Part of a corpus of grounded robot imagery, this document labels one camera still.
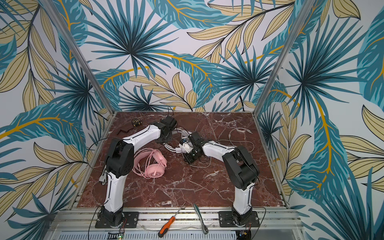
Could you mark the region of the pink cat-ear headphones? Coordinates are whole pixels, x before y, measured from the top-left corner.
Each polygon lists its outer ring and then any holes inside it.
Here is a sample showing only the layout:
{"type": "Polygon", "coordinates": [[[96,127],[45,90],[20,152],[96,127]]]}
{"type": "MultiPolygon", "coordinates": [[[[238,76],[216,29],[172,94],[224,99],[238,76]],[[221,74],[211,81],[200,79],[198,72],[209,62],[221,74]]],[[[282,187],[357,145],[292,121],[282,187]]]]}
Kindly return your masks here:
{"type": "Polygon", "coordinates": [[[165,173],[167,163],[160,150],[145,148],[135,153],[133,172],[145,179],[160,178],[165,173]]]}

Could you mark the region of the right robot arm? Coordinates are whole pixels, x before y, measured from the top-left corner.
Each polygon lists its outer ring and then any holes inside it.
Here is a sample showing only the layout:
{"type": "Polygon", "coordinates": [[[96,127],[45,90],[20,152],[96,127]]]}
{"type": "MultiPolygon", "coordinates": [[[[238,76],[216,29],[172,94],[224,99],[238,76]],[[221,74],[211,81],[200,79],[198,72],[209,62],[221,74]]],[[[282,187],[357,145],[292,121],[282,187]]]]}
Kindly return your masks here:
{"type": "Polygon", "coordinates": [[[189,164],[202,156],[217,159],[225,164],[229,178],[235,186],[232,219],[235,225],[245,225],[252,214],[252,187],[260,173],[251,153],[243,146],[230,147],[204,140],[197,132],[180,140],[179,147],[189,164]]]}

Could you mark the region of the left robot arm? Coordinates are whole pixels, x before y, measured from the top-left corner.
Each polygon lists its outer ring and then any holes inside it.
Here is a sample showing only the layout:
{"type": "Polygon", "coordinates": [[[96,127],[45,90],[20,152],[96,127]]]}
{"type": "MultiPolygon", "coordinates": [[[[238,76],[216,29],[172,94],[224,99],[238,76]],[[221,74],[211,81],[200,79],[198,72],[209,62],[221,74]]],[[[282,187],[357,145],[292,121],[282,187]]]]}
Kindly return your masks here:
{"type": "Polygon", "coordinates": [[[152,141],[168,143],[176,126],[177,121],[167,116],[131,136],[111,142],[103,173],[108,181],[107,194],[101,207],[101,218],[108,225],[117,228],[124,222],[123,192],[130,172],[145,179],[164,175],[168,161],[161,151],[143,147],[152,141]]]}

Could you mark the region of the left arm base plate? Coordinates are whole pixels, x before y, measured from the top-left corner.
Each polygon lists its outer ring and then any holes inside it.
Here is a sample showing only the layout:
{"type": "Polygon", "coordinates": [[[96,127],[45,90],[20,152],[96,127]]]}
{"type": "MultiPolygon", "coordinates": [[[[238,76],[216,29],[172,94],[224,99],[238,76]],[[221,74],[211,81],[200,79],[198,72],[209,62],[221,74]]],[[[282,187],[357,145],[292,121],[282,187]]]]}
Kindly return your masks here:
{"type": "Polygon", "coordinates": [[[104,211],[98,214],[96,229],[135,229],[139,219],[139,212],[118,212],[111,214],[104,211]]]}

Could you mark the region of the white headphones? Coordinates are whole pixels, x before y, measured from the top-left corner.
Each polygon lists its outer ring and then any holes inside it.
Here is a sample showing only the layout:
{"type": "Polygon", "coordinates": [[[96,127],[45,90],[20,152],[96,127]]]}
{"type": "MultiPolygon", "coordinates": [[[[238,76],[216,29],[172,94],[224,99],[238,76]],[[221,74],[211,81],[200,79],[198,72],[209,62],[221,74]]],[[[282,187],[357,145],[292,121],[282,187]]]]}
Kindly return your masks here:
{"type": "Polygon", "coordinates": [[[183,127],[178,127],[173,134],[173,140],[168,144],[164,144],[164,147],[167,150],[169,150],[170,152],[177,153],[177,154],[183,154],[183,153],[181,153],[181,149],[179,147],[179,144],[181,144],[183,142],[188,142],[191,145],[193,145],[191,140],[190,140],[191,134],[192,134],[192,132],[187,131],[183,127]]]}

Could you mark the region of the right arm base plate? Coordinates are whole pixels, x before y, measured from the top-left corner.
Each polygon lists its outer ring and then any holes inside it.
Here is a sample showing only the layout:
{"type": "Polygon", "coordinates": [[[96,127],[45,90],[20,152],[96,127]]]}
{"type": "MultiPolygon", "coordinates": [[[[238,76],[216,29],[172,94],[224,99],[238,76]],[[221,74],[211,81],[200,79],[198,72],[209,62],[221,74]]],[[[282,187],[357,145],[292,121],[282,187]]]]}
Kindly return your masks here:
{"type": "Polygon", "coordinates": [[[248,211],[243,215],[239,215],[236,211],[220,211],[219,224],[221,228],[235,228],[235,227],[251,227],[260,226],[260,218],[256,211],[248,211]]]}

